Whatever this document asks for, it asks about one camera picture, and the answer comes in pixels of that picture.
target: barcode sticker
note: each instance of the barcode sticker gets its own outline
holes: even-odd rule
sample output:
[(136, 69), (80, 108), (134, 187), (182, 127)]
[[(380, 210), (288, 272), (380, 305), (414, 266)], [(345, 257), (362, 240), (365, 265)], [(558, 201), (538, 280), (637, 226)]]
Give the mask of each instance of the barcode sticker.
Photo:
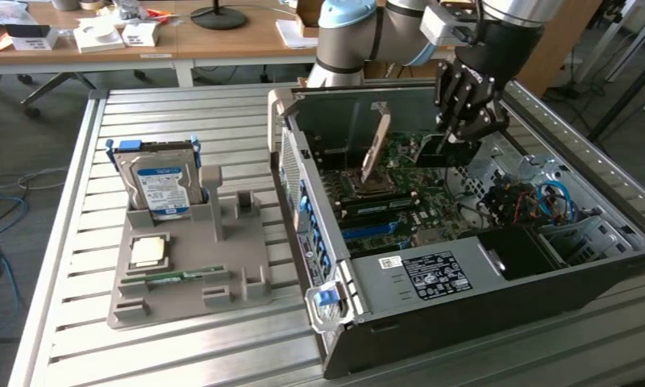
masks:
[(170, 58), (172, 54), (141, 54), (142, 59)]
[(401, 266), (401, 256), (388, 256), (385, 258), (378, 258), (380, 267), (384, 269), (386, 268), (397, 268)]

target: metal table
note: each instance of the metal table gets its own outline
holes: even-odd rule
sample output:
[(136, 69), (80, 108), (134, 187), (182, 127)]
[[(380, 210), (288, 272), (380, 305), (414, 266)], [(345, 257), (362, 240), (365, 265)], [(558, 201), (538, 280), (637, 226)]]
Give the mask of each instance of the metal table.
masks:
[[(644, 376), (645, 274), (578, 312), (342, 379), (320, 378), (269, 176), (265, 104), (273, 87), (292, 84), (92, 95), (9, 385), (600, 386)], [(645, 216), (645, 190), (520, 87), (510, 93)], [(512, 121), (509, 133), (534, 152), (537, 138)], [(221, 195), (258, 191), (276, 299), (252, 309), (113, 331), (105, 316), (126, 193), (102, 144), (108, 138), (172, 140), (190, 134), (202, 142), (202, 162), (224, 166)]]

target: hard disk drive label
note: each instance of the hard disk drive label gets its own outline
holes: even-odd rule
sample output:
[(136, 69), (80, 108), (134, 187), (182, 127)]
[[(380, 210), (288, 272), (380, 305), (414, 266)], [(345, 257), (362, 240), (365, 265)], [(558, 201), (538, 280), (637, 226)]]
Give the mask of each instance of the hard disk drive label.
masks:
[(173, 218), (189, 209), (186, 187), (180, 183), (181, 168), (138, 169), (138, 181), (148, 202), (148, 209), (161, 219)]
[(473, 289), (452, 252), (420, 256), (402, 263), (416, 293), (424, 300)]

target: motherboard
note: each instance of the motherboard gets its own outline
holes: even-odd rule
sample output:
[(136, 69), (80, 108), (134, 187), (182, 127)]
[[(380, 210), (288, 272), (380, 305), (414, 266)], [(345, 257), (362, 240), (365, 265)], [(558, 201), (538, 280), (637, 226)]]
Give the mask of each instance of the motherboard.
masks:
[(458, 239), (486, 223), (482, 217), (469, 221), (461, 214), (464, 205), (444, 184), (446, 170), (416, 167), (418, 150), (418, 134), (389, 134), (365, 182), (357, 162), (350, 168), (320, 167), (352, 258)]

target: cardboard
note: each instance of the cardboard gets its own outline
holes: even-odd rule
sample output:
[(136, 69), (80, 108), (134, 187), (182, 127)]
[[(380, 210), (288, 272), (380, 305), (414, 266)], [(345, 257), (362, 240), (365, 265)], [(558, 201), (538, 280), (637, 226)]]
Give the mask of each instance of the cardboard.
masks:
[(101, 27), (92, 30), (90, 26), (78, 27), (74, 29), (74, 39), (81, 54), (85, 54), (86, 52), (116, 50), (125, 47), (125, 42), (114, 28)]
[(324, 0), (298, 0), (296, 20), (304, 38), (318, 37), (320, 8)]
[(12, 38), (13, 49), (17, 51), (52, 50), (58, 33), (46, 25), (22, 26), (6, 24), (5, 29)]
[[(385, 62), (365, 62), (364, 78), (377, 79), (385, 76), (389, 64)], [(401, 71), (401, 65), (396, 64), (388, 78), (434, 78), (437, 72), (437, 60), (432, 59), (421, 66), (410, 66)]]
[(154, 47), (158, 42), (160, 25), (157, 23), (128, 24), (121, 32), (126, 46)]

